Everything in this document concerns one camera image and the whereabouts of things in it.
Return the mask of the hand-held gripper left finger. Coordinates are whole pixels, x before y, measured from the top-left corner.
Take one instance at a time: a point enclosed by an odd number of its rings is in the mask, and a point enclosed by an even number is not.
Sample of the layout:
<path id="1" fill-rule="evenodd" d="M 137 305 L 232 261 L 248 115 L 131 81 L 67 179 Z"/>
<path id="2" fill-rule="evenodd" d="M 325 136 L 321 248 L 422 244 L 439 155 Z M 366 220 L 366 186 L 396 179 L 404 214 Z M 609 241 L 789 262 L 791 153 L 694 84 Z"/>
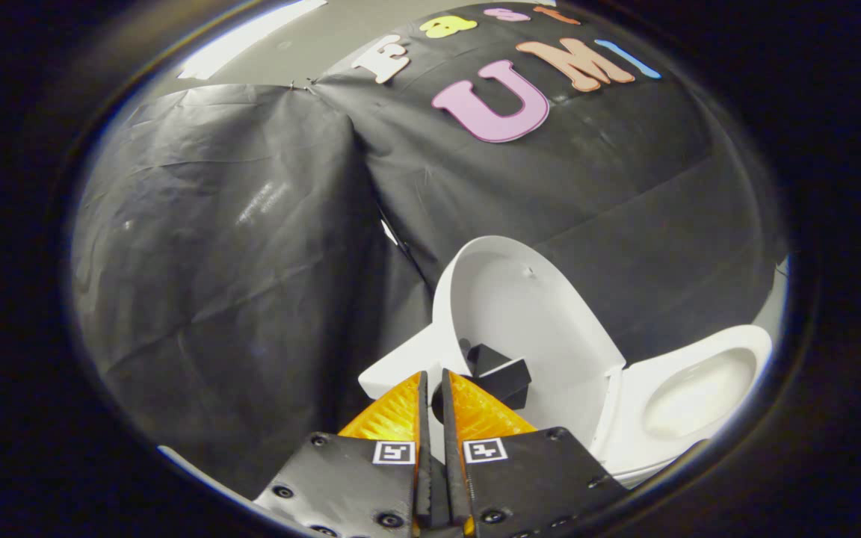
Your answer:
<path id="1" fill-rule="evenodd" d="M 428 375 L 410 375 L 338 433 L 310 433 L 256 503 L 331 537 L 417 537 L 431 517 Z"/>

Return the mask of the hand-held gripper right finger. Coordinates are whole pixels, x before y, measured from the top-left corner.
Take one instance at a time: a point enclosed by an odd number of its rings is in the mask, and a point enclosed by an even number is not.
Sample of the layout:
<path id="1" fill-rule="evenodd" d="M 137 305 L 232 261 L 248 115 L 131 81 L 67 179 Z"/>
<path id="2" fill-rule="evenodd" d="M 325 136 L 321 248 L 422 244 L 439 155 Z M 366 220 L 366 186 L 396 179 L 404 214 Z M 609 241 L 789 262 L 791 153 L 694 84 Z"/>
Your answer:
<path id="1" fill-rule="evenodd" d="M 449 370 L 441 398 L 445 484 L 464 536 L 565 537 L 628 497 L 570 430 L 539 429 Z"/>

